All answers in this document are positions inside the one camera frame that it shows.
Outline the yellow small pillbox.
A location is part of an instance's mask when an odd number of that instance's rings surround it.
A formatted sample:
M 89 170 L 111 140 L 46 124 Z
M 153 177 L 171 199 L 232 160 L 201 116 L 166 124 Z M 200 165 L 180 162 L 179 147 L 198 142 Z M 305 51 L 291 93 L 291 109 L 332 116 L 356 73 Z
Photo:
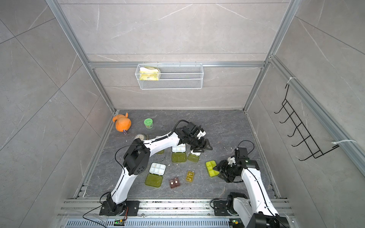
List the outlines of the yellow small pillbox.
M 194 172 L 188 171 L 185 180 L 187 182 L 193 182 L 193 180 L 194 180 Z

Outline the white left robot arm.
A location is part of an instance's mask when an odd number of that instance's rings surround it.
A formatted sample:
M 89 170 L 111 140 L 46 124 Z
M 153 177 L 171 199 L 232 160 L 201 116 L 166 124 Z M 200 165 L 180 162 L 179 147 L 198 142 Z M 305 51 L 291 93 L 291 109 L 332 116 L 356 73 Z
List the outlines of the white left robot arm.
M 185 122 L 187 125 L 177 127 L 178 123 Z M 123 157 L 121 164 L 122 172 L 115 188 L 107 197 L 114 207 L 123 204 L 136 177 L 144 172 L 148 166 L 149 158 L 166 148 L 188 144 L 195 153 L 203 153 L 205 150 L 212 150 L 206 132 L 201 126 L 197 126 L 186 120 L 179 120 L 173 130 L 163 136 L 151 140 L 142 141 L 139 138 L 133 140 Z

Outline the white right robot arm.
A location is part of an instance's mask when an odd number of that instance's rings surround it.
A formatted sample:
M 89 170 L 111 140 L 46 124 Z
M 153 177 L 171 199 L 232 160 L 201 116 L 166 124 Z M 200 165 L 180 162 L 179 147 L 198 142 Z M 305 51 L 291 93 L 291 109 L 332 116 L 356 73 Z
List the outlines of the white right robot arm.
M 227 209 L 230 214 L 238 215 L 245 228 L 289 228 L 285 217 L 279 215 L 273 206 L 263 184 L 261 172 L 256 160 L 249 158 L 244 147 L 234 149 L 234 155 L 220 161 L 213 168 L 218 177 L 227 183 L 235 183 L 240 177 L 248 195 L 231 192 L 227 197 Z

